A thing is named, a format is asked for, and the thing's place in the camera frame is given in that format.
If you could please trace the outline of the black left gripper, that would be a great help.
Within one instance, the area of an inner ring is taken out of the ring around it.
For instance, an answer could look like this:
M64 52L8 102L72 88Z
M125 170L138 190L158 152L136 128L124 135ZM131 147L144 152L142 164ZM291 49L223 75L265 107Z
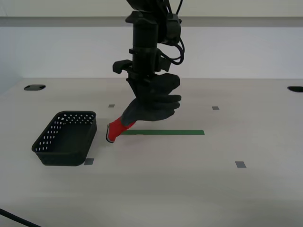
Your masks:
M140 103L151 101L150 81L140 78L153 77L156 72L169 71L171 62L162 57L158 48L131 48L129 53L132 60L116 61L113 72L121 74L123 70L128 73L126 81L130 85L135 97Z

